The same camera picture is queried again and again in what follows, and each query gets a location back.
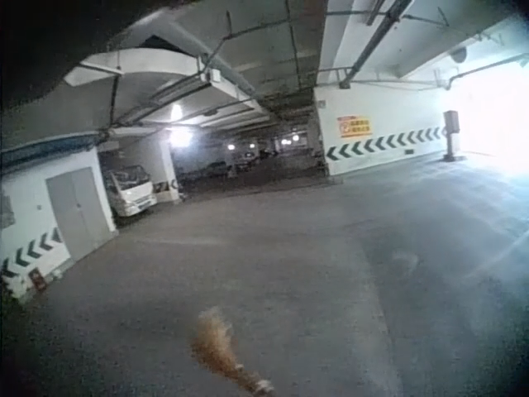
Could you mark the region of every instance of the concrete pillar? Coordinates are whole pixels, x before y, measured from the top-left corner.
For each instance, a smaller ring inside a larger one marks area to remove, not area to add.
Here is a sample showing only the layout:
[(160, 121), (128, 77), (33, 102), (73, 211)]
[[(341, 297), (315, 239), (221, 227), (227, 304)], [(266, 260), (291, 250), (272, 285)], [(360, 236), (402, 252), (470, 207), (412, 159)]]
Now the concrete pillar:
[(228, 178), (235, 178), (237, 176), (237, 169), (235, 167), (235, 151), (230, 151), (227, 147), (225, 147), (224, 161), (228, 166)]
[(275, 139), (274, 139), (274, 149), (275, 149), (275, 151), (277, 151), (278, 153), (281, 153), (281, 150), (283, 149), (283, 148), (281, 147), (281, 142), (280, 142), (279, 138), (275, 138)]
[(146, 136), (123, 147), (122, 154), (127, 165), (142, 165), (150, 174), (159, 203), (179, 201), (179, 187), (174, 175), (167, 133)]
[(248, 150), (251, 151), (254, 154), (254, 158), (256, 159), (256, 162), (259, 163), (259, 142), (254, 139), (248, 144)]
[(317, 120), (317, 112), (313, 112), (307, 123), (307, 146), (311, 149), (311, 154), (315, 155), (322, 151), (322, 142), (320, 141), (320, 125)]

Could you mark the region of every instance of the concrete floor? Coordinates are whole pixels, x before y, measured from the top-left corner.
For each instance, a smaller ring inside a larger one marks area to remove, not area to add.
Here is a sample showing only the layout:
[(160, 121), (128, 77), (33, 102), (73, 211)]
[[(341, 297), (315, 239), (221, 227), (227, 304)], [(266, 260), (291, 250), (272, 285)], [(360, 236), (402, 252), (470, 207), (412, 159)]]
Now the concrete floor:
[(428, 159), (163, 208), (6, 344), (47, 395), (243, 395), (189, 355), (220, 305), (279, 396), (504, 395), (528, 348), (528, 220), (529, 178)]

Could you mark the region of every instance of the black and white chevron sign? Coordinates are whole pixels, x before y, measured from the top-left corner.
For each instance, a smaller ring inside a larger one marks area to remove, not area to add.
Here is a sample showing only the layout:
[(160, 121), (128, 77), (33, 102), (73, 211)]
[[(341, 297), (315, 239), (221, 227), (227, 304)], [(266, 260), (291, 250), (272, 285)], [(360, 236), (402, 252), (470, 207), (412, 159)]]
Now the black and white chevron sign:
[(12, 279), (18, 276), (22, 273), (21, 268), (27, 268), (59, 244), (63, 244), (63, 240), (59, 229), (54, 227), (51, 232), (43, 233), (39, 238), (17, 248), (13, 257), (4, 258), (1, 269), (2, 277)]
[(388, 136), (369, 138), (365, 141), (345, 143), (342, 146), (331, 146), (326, 157), (332, 161), (350, 159), (352, 156), (379, 153), (401, 147), (408, 147), (420, 143), (440, 140), (446, 135), (446, 129), (441, 127), (427, 128), (424, 130), (401, 132)]

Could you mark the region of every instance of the ceiling beam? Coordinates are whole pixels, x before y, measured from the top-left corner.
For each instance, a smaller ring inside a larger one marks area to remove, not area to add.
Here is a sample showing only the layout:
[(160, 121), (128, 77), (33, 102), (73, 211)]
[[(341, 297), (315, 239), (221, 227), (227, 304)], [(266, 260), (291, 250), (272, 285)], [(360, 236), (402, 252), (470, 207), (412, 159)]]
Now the ceiling beam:
[(490, 2), (484, 2), (481, 7), (474, 5), (471, 10), (462, 12), (462, 15), (466, 17), (457, 25), (448, 27), (436, 38), (435, 42), (423, 46), (423, 50), (401, 63), (397, 67), (396, 77), (399, 79), (409, 77), (419, 69), (434, 64), (444, 57), (446, 52), (513, 14), (510, 7), (491, 7), (490, 5), (487, 7), (486, 4)]

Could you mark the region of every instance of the gray door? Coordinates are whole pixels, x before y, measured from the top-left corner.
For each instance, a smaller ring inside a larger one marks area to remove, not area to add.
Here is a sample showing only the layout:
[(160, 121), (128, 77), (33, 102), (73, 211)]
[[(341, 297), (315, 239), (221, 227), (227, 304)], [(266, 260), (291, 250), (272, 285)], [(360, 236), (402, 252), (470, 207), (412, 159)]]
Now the gray door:
[(55, 176), (46, 183), (64, 243), (74, 260), (110, 238), (90, 168)]
[(84, 222), (92, 236), (95, 248), (99, 248), (110, 240), (112, 235), (108, 229), (105, 214), (102, 211), (101, 200), (93, 180), (92, 169), (83, 168), (73, 172), (72, 180), (77, 203), (81, 206), (84, 215)]

